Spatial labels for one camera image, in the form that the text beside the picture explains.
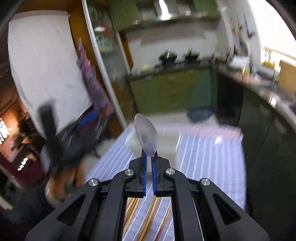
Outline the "left hand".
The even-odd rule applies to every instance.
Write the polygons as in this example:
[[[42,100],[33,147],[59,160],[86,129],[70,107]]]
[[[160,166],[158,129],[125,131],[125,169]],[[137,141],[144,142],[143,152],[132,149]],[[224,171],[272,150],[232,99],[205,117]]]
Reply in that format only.
[[[50,201],[64,201],[70,194],[68,186],[74,183],[75,188],[85,183],[84,164],[63,169],[59,174],[50,175],[46,185],[45,196]]]

